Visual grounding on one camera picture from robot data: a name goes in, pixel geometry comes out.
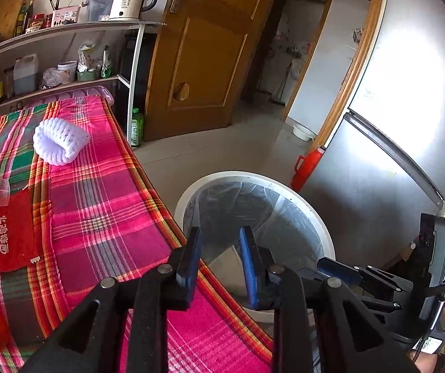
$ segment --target refrigerator handle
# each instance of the refrigerator handle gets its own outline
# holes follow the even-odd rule
[[[442,209],[443,199],[438,194],[436,186],[430,178],[428,178],[421,167],[398,145],[391,141],[381,131],[376,129],[367,120],[353,112],[346,113],[343,116],[343,119],[387,153],[414,180],[414,182],[417,183],[438,209]]]

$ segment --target wooden door frame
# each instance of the wooden door frame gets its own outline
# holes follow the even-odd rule
[[[330,135],[335,131],[340,117],[343,116],[344,110],[354,92],[354,88],[358,85],[365,65],[367,65],[369,57],[371,57],[371,52],[373,51],[373,46],[376,42],[378,31],[380,30],[386,2],[387,0],[371,0],[371,5],[366,20],[364,21],[364,33],[361,42],[345,74],[333,106],[329,110],[328,116],[321,126],[318,136],[310,147],[311,152],[326,144]]]
[[[269,16],[267,18],[266,24],[264,26],[264,29],[262,31],[262,34],[259,39],[259,43],[257,44],[257,48],[254,54],[254,58],[252,60],[252,63],[250,65],[248,76],[245,81],[245,84],[243,86],[242,91],[242,98],[251,100],[253,99],[253,93],[255,91],[255,87],[257,85],[257,82],[259,80],[261,70],[264,67],[267,54],[269,52],[269,49],[271,48],[271,44],[273,42],[274,36],[276,34],[276,31],[278,29],[281,16],[283,15],[283,9],[285,7],[287,0],[274,0],[273,5],[271,7],[271,10],[269,12]],[[295,100],[296,94],[299,91],[300,85],[302,81],[304,80],[305,73],[307,72],[308,66],[310,64],[310,60],[314,54],[314,50],[318,44],[319,36],[321,35],[321,32],[324,27],[324,23],[326,22],[326,17],[328,16],[328,11],[331,6],[332,0],[307,0],[307,1],[314,1],[314,2],[320,2],[324,3],[323,12],[321,15],[321,18],[319,20],[318,26],[316,27],[313,35],[312,41],[310,41],[310,49],[309,54],[307,55],[306,60],[302,64],[302,67],[299,72],[299,77],[295,82],[294,88],[291,92],[291,96],[286,102],[286,105],[283,109],[283,113],[281,114],[281,119],[284,121],[286,117],[288,116],[288,113],[290,111],[291,105],[293,104],[293,101]]]

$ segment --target refrigerator door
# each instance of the refrigerator door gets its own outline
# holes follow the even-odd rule
[[[445,5],[387,0],[350,109],[421,167],[445,199]]]
[[[300,195],[328,229],[336,259],[381,268],[437,206],[380,146],[343,120]]]

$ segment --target metal screw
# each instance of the metal screw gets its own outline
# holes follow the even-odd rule
[[[170,274],[172,272],[172,266],[170,264],[161,264],[158,266],[157,271],[161,274]]]
[[[272,264],[269,266],[269,272],[272,274],[282,274],[285,271],[285,267],[280,264]]]
[[[328,278],[326,282],[330,288],[339,288],[342,285],[342,281],[338,278]]]
[[[115,279],[114,278],[105,278],[105,279],[102,279],[101,282],[100,282],[100,286],[103,289],[109,289],[109,288],[111,288],[114,285],[115,285]]]

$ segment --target wooden door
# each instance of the wooden door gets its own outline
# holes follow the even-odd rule
[[[145,140],[226,127],[272,0],[168,0],[146,100]]]

